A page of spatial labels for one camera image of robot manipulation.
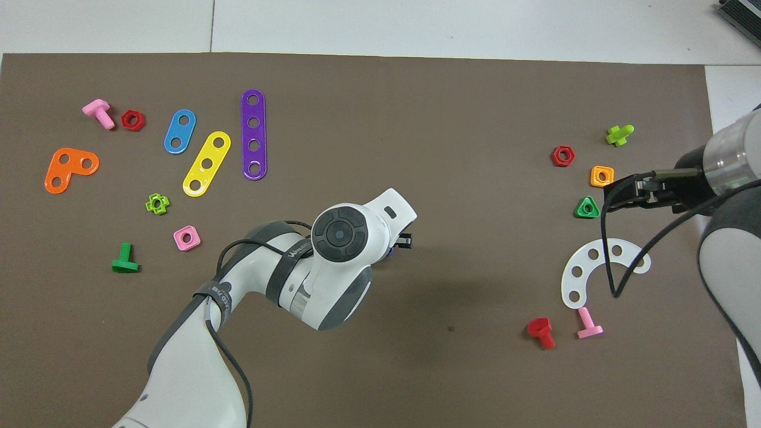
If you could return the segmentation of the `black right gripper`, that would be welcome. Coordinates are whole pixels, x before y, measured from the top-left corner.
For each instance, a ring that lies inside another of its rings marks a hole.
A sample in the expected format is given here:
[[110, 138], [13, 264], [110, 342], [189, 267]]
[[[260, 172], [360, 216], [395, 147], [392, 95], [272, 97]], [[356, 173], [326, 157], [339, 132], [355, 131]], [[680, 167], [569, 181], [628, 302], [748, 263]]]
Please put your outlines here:
[[[707, 182], [703, 155], [705, 149], [694, 149], [683, 155], [672, 169], [654, 170], [631, 174], [604, 187], [604, 212], [622, 209], [654, 209], [671, 207], [674, 214], [694, 209], [716, 197]], [[625, 191], [613, 194], [619, 187], [626, 188], [634, 182], [647, 181], [645, 191]]]

